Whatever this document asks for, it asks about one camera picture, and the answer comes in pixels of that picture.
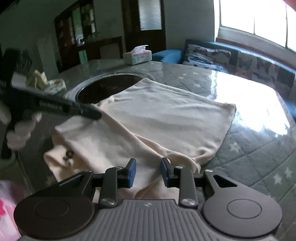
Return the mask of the white gloved left hand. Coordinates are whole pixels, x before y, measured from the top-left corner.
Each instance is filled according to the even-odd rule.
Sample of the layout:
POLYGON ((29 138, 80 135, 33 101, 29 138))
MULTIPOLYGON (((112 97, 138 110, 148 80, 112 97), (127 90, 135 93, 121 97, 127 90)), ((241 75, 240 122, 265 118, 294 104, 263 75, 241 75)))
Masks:
MULTIPOLYGON (((31 138, 31 133, 42 119, 42 113, 33 113, 28 120, 21 120, 6 134, 7 146, 12 151, 22 149, 31 138)), ((9 108, 1 102, 1 123, 8 125, 11 122, 9 108)))

